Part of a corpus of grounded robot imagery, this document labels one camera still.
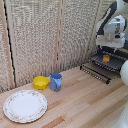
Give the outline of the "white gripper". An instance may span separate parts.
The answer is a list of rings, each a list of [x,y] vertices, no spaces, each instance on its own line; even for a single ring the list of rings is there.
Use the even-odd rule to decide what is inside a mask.
[[[96,38],[97,45],[115,48],[113,49],[113,55],[115,54],[117,48],[122,48],[124,46],[124,43],[124,33],[98,35]],[[103,54],[103,48],[100,48],[100,53]]]

